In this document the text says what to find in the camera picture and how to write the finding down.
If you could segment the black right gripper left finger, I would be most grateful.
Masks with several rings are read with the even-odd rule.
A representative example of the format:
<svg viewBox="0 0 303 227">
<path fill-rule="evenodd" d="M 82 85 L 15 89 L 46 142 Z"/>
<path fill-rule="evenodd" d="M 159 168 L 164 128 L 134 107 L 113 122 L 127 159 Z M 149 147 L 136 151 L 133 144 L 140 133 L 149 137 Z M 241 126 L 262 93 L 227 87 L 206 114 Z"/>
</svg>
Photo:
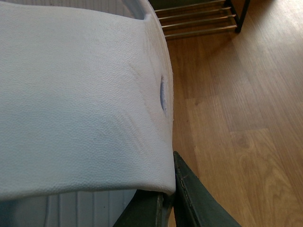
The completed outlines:
<svg viewBox="0 0 303 227">
<path fill-rule="evenodd" d="M 163 227 L 164 194 L 137 190 L 122 212 L 115 227 Z"/>
</svg>

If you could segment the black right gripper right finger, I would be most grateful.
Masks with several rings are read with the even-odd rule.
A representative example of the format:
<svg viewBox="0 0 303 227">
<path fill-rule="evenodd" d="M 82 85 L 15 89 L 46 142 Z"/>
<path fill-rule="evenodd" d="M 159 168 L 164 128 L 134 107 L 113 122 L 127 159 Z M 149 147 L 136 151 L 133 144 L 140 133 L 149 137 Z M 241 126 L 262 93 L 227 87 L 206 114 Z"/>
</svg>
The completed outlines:
<svg viewBox="0 0 303 227">
<path fill-rule="evenodd" d="M 173 152 L 176 194 L 174 216 L 178 227 L 239 227 L 215 200 L 178 152 Z"/>
</svg>

